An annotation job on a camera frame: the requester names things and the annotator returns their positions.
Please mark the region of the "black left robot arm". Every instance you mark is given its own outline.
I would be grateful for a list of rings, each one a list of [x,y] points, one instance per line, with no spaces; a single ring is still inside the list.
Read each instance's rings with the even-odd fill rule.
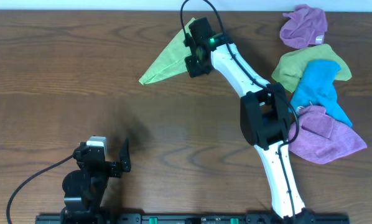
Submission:
[[[109,178],[120,178],[131,171],[129,140],[119,151],[118,160],[107,161],[107,143],[102,136],[92,136],[81,142],[73,152],[79,167],[69,173],[62,182],[65,208],[60,223],[115,223],[109,212],[100,207]]]

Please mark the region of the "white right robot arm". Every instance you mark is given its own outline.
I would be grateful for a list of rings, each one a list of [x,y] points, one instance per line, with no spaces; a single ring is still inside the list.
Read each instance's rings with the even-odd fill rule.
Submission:
[[[220,72],[240,97],[240,126],[245,140],[258,152],[272,196],[272,209],[281,218],[295,220],[305,207],[299,197],[288,158],[290,104],[282,85],[259,76],[225,34],[185,36],[191,55],[185,58],[189,75]]]

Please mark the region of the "light green cloth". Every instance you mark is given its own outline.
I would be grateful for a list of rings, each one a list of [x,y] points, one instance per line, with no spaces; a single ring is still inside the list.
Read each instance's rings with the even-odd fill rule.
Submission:
[[[139,83],[147,85],[187,72],[184,60],[192,53],[185,46],[184,40],[185,35],[181,29],[146,70]]]

